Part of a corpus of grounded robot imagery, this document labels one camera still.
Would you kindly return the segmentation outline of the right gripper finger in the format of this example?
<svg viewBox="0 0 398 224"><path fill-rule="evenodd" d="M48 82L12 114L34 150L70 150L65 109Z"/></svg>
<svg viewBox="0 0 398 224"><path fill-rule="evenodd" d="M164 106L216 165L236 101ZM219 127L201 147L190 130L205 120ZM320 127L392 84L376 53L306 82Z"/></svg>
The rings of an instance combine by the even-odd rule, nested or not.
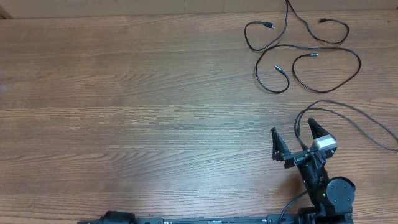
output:
<svg viewBox="0 0 398 224"><path fill-rule="evenodd" d="M330 133L321 127L313 118L308 119L308 125L310 126L313 139L330 135Z"/></svg>
<svg viewBox="0 0 398 224"><path fill-rule="evenodd" d="M272 134L272 159L275 161L285 161L286 159L290 159L290 151L281 138L280 134L277 132L276 127L271 129Z"/></svg>

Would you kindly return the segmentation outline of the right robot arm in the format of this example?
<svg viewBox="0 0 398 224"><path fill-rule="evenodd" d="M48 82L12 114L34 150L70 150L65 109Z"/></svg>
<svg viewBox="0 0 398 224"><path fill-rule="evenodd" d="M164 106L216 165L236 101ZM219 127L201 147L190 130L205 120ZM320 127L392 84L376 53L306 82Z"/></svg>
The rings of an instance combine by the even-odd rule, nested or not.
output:
<svg viewBox="0 0 398 224"><path fill-rule="evenodd" d="M353 223L353 202L356 186L346 177L329 178L325 170L326 160L337 149L336 139L314 119L308 120L313 143L310 147L291 153L277 132L271 129L272 158L282 161L286 169L297 167L304 182L305 191L290 201L283 211L268 215L267 223ZM297 214L287 214L287 209L300 197L307 194L312 205L300 208Z"/></svg>

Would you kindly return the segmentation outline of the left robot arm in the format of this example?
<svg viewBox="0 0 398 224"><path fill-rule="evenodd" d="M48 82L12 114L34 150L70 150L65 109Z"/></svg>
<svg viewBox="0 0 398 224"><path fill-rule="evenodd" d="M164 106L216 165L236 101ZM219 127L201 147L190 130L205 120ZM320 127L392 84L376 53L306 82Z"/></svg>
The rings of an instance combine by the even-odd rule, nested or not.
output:
<svg viewBox="0 0 398 224"><path fill-rule="evenodd" d="M117 212L108 210L101 218L92 221L81 221L77 224L136 224L133 213Z"/></svg>

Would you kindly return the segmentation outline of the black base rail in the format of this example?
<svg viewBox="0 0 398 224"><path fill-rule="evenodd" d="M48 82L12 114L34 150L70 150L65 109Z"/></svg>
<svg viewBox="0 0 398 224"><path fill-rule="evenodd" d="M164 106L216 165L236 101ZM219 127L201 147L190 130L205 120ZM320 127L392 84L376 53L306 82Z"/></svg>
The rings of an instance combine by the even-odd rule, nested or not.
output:
<svg viewBox="0 0 398 224"><path fill-rule="evenodd" d="M131 215L124 216L122 219L106 217L105 215L96 220L79 221L77 224L105 224L105 223L125 223L125 224L299 224L310 223L299 221L297 215L284 215L279 221L279 215L268 215L266 217L234 217L234 218L184 218L184 219L163 219L163 218L133 218Z"/></svg>

